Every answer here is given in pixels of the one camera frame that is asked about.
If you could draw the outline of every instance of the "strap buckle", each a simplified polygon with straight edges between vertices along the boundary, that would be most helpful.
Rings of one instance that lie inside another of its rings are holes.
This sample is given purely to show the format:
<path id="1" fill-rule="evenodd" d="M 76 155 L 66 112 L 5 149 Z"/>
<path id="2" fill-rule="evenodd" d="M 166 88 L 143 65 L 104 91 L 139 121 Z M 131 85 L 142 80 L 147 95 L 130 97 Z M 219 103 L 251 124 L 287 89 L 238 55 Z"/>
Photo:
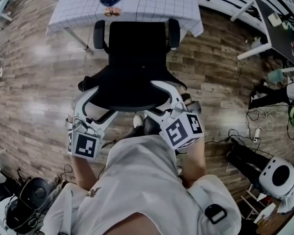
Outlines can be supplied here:
<path id="1" fill-rule="evenodd" d="M 212 204 L 206 208 L 205 215 L 215 225 L 227 216 L 227 212 L 220 205 Z"/>

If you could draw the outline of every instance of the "black office chair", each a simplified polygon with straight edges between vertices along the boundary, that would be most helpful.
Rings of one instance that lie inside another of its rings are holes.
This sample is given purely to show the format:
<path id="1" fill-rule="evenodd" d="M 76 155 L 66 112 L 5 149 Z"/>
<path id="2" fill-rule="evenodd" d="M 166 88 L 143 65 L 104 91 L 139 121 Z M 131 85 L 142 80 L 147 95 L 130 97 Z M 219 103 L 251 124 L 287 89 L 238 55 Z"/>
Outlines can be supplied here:
<path id="1" fill-rule="evenodd" d="M 99 86 L 91 103 L 108 110 L 136 112 L 163 105 L 169 95 L 151 84 L 152 80 L 179 84 L 166 67 L 166 54 L 180 42 L 177 20 L 169 19 L 166 44 L 165 23 L 112 22 L 109 46 L 104 41 L 104 21 L 94 28 L 94 45 L 109 55 L 109 64 L 78 84 L 84 92 Z"/>

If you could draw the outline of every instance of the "white cable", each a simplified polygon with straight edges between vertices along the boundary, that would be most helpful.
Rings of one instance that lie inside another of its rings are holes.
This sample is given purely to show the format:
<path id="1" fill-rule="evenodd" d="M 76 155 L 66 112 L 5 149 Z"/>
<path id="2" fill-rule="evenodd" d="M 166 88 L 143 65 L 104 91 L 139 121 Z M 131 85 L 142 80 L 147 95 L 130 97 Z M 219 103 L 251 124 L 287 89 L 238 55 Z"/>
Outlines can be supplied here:
<path id="1" fill-rule="evenodd" d="M 263 110 L 265 114 L 264 114 L 264 115 L 261 115 L 261 114 L 259 113 L 259 109 Z M 258 113 L 259 116 L 265 118 L 266 126 L 265 126 L 264 128 L 262 128 L 262 127 L 259 126 L 257 129 L 261 129 L 261 130 L 263 130 L 263 131 L 265 131 L 266 129 L 269 130 L 269 131 L 273 129 L 273 116 L 270 115 L 271 112 L 276 112 L 276 113 L 279 113 L 279 114 L 283 114 L 283 113 L 285 113 L 285 111 L 277 112 L 276 110 L 271 110 L 271 111 L 269 111 L 268 113 L 266 113 L 266 111 L 265 111 L 264 108 L 262 108 L 262 107 L 258 107 L 258 108 L 257 108 L 257 113 Z"/>

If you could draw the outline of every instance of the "emblem on shirt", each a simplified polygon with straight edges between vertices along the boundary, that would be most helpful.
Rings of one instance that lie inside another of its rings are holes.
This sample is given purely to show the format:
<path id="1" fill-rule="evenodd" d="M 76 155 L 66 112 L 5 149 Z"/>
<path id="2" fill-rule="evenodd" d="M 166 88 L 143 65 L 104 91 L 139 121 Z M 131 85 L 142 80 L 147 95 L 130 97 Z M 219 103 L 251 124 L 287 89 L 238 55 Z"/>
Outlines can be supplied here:
<path id="1" fill-rule="evenodd" d="M 91 189 L 91 190 L 87 193 L 86 197 L 91 197 L 91 198 L 93 198 L 93 197 L 96 195 L 96 193 L 97 193 L 97 191 L 98 191 L 99 189 L 101 189 L 101 187 L 96 188 L 95 190 Z"/>

